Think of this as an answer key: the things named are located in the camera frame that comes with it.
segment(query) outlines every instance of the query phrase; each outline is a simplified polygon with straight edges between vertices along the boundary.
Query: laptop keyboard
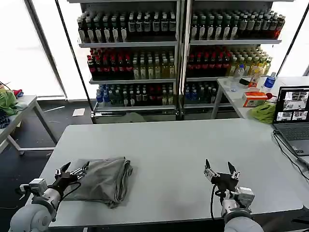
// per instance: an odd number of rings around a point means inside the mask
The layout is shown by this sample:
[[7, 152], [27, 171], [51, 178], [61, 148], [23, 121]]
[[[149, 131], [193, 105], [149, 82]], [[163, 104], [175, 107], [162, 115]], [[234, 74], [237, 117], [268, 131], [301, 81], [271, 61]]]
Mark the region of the laptop keyboard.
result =
[[309, 127], [280, 128], [280, 131], [289, 141], [309, 139]]

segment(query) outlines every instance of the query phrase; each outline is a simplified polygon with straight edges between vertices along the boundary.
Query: gray cloth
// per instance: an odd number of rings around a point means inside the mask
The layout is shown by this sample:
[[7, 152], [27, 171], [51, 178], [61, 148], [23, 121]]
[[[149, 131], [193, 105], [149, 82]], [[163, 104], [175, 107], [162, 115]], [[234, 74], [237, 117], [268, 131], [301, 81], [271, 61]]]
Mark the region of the gray cloth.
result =
[[[126, 197], [128, 178], [133, 170], [130, 161], [125, 157], [103, 160], [79, 159], [71, 164], [70, 170], [73, 171], [88, 161], [90, 163], [87, 175], [80, 179], [82, 185], [65, 200], [103, 202], [110, 208], [117, 207]], [[65, 194], [76, 187], [77, 185], [69, 186]]]

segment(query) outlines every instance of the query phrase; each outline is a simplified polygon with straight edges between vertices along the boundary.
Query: laptop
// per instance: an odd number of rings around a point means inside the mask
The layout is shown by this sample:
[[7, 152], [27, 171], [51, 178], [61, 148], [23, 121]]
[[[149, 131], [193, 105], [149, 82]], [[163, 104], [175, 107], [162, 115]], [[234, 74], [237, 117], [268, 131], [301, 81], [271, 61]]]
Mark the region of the laptop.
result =
[[281, 86], [273, 126], [296, 157], [309, 162], [309, 86]]

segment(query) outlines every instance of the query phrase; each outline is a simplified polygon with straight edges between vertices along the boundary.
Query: white paper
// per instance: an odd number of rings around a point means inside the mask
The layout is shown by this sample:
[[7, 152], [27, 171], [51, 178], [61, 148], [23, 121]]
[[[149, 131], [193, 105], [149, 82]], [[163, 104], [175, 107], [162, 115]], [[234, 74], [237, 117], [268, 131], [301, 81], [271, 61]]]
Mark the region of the white paper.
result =
[[85, 113], [85, 108], [76, 109], [76, 110], [74, 110], [72, 117], [83, 116], [84, 113]]

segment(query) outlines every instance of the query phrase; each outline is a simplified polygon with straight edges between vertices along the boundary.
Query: orange box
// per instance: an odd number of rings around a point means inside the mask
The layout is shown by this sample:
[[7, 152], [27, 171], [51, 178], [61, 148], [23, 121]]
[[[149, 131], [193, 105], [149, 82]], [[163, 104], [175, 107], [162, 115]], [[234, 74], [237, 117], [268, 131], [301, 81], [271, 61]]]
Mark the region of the orange box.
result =
[[267, 96], [263, 92], [246, 92], [242, 99], [244, 100], [243, 107], [256, 107], [264, 104]]

